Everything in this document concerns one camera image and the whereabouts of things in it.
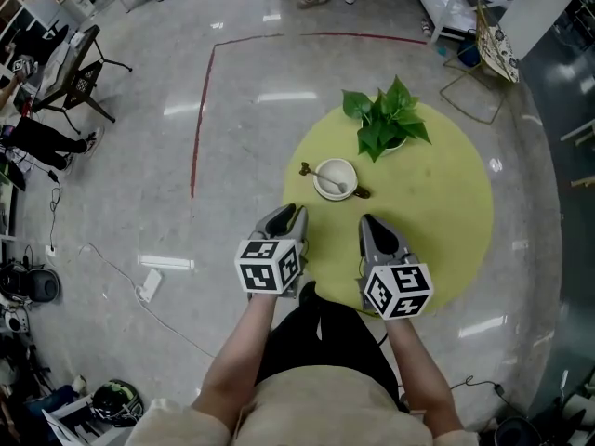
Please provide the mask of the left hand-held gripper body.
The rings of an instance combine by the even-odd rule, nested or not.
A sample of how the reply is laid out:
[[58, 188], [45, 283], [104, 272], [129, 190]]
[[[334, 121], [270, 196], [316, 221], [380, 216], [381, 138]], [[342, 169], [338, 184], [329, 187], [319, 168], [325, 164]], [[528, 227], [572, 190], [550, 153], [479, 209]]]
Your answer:
[[240, 241], [234, 266], [244, 292], [296, 298], [298, 281], [307, 263], [306, 241], [293, 238], [268, 239], [252, 234]]

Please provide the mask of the small brown-handled spoon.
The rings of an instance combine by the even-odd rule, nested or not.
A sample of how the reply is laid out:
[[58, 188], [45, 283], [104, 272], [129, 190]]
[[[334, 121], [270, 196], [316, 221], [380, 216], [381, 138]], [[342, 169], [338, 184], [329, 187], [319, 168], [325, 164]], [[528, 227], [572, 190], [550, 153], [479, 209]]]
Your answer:
[[341, 194], [346, 193], [347, 190], [348, 190], [348, 187], [347, 187], [347, 184], [346, 183], [336, 181], [336, 180], [334, 180], [334, 179], [332, 179], [332, 178], [330, 178], [328, 176], [320, 175], [319, 173], [311, 170], [309, 164], [306, 163], [306, 162], [302, 162], [301, 163], [301, 167], [299, 169], [299, 173], [302, 176], [313, 175], [314, 177], [318, 177], [318, 178], [320, 178], [320, 179], [322, 179], [322, 180], [324, 180], [324, 181], [326, 181], [326, 182], [328, 182], [330, 184], [333, 184], [333, 185], [335, 185], [337, 187], [338, 191]]

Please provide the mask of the small brown shiny object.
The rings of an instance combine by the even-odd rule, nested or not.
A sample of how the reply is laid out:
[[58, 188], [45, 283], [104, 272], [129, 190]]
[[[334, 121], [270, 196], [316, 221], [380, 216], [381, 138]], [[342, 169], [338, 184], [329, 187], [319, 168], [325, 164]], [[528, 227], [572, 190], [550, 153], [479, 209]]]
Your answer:
[[359, 184], [357, 173], [353, 165], [345, 159], [327, 159], [321, 162], [314, 171], [320, 175], [328, 176], [336, 181], [347, 184], [347, 192], [341, 194], [335, 185], [318, 177], [313, 177], [314, 188], [328, 201], [344, 201], [351, 196], [361, 199], [369, 199], [371, 197], [371, 192]]

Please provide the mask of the person's left forearm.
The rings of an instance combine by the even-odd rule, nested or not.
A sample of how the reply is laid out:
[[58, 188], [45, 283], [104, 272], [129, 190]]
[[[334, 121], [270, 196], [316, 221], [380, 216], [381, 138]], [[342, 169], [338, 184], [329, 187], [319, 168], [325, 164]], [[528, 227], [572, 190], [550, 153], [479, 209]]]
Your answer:
[[192, 408], [218, 419], [229, 431], [253, 398], [271, 330], [276, 295], [256, 294], [211, 363]]

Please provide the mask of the person's right forearm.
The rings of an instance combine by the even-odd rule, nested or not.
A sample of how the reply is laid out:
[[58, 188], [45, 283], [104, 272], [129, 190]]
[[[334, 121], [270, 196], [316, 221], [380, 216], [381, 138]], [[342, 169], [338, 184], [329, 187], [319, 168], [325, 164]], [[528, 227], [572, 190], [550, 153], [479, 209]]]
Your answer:
[[409, 407], [424, 413], [424, 424], [435, 439], [462, 430], [451, 388], [413, 324], [398, 319], [385, 321], [385, 326]]

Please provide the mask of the person's black trousers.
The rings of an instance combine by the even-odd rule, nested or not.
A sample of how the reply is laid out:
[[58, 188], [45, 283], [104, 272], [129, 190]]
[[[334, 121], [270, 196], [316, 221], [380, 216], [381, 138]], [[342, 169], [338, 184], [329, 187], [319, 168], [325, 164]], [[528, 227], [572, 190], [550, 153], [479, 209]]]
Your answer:
[[367, 375], [399, 400], [396, 375], [356, 310], [325, 300], [307, 282], [298, 307], [267, 339], [257, 383], [297, 367], [335, 366]]

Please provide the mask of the white power strip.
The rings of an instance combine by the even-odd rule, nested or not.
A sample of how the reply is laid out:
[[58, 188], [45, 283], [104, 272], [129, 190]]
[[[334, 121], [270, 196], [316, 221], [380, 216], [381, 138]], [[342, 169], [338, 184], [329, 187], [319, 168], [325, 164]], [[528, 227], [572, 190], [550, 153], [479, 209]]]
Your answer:
[[163, 280], [157, 269], [151, 269], [144, 283], [138, 288], [138, 297], [142, 302], [150, 303]]

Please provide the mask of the green plant in white pot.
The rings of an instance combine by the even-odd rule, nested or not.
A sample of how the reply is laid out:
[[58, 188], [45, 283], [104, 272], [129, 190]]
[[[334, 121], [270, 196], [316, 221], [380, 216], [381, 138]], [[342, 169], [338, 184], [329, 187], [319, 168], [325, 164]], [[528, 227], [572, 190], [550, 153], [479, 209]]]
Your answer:
[[377, 90], [374, 100], [365, 93], [342, 89], [342, 110], [360, 122], [357, 131], [358, 153], [375, 162], [387, 151], [398, 149], [409, 138], [430, 144], [425, 121], [417, 112], [414, 97], [395, 75], [390, 87]]

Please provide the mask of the black bucket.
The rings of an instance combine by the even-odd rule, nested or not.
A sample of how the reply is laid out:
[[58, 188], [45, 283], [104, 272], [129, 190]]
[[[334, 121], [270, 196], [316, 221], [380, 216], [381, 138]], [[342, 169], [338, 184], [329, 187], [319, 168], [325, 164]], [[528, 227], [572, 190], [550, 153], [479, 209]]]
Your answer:
[[495, 446], [541, 446], [542, 439], [537, 429], [526, 419], [511, 417], [496, 427]]

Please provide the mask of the black green helmet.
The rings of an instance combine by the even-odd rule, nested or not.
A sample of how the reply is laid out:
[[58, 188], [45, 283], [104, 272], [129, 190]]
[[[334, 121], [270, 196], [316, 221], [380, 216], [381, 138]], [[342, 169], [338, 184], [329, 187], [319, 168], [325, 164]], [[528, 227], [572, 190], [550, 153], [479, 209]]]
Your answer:
[[120, 379], [111, 379], [91, 395], [93, 416], [114, 427], [135, 426], [144, 415], [144, 404], [137, 390]]

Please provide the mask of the blue bag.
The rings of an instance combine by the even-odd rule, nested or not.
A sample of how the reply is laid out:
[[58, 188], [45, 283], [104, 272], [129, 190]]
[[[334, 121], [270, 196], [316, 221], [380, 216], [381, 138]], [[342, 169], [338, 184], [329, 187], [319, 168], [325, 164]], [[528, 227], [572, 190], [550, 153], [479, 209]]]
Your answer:
[[482, 61], [474, 39], [461, 41], [456, 55], [460, 62], [468, 68], [473, 68]]

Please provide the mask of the black round bag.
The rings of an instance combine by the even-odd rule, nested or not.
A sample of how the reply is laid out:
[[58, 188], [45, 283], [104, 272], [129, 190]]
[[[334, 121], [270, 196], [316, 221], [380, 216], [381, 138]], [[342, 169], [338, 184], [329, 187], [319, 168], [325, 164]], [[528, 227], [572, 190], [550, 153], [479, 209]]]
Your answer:
[[51, 269], [13, 262], [0, 268], [0, 294], [21, 304], [50, 303], [60, 294], [60, 279]]

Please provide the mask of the black metal side table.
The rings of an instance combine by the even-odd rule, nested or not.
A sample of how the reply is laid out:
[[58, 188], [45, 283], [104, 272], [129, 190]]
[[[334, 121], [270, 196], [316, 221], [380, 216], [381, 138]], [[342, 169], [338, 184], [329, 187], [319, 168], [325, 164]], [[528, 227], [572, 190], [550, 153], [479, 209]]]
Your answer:
[[86, 104], [109, 122], [115, 122], [115, 118], [93, 99], [92, 92], [97, 87], [97, 81], [104, 65], [118, 66], [129, 72], [133, 72], [133, 69], [103, 55], [98, 42], [99, 33], [99, 26], [94, 24], [83, 31], [82, 40], [77, 46], [69, 47], [65, 59], [58, 69], [56, 82], [44, 93], [38, 91], [33, 97], [32, 113], [42, 110], [59, 112], [64, 115], [70, 128], [77, 135], [81, 135], [81, 132], [71, 121], [68, 110], [81, 104]]

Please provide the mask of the white box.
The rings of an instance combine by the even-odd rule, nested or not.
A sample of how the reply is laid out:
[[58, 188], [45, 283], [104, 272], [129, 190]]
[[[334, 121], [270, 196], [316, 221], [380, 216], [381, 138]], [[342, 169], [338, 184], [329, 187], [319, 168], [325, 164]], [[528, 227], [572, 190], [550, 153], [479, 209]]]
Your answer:
[[83, 44], [85, 37], [86, 35], [84, 33], [76, 32], [71, 37], [67, 37], [52, 52], [43, 71], [43, 79], [40, 86], [40, 91], [43, 95], [56, 84], [60, 71], [66, 68], [65, 60], [69, 56], [74, 56], [74, 53]]

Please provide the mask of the white pillar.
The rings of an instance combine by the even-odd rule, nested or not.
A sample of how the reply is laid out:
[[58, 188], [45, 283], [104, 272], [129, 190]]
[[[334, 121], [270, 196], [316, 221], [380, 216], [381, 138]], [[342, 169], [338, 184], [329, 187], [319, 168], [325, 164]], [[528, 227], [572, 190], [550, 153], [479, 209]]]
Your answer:
[[572, 0], [512, 0], [499, 20], [514, 57], [524, 59]]

